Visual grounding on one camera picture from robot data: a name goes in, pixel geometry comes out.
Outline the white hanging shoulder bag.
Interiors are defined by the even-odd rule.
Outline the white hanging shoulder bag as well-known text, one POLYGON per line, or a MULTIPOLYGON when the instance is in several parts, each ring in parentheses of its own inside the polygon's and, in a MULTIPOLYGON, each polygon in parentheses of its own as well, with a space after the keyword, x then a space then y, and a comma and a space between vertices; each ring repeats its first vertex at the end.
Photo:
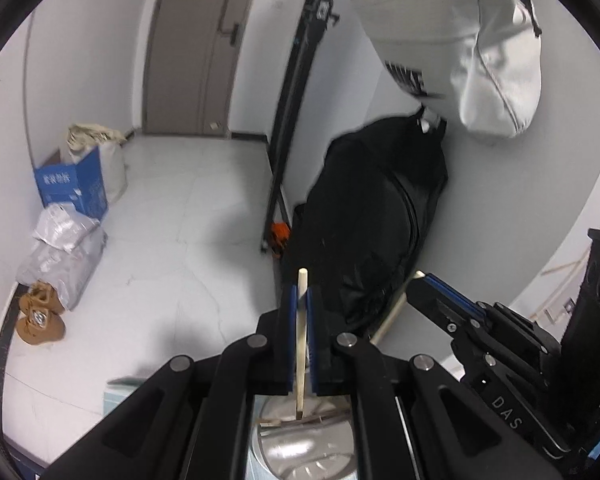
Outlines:
POLYGON ((351 0, 398 87, 486 139, 525 132, 541 97, 532 0, 351 0))

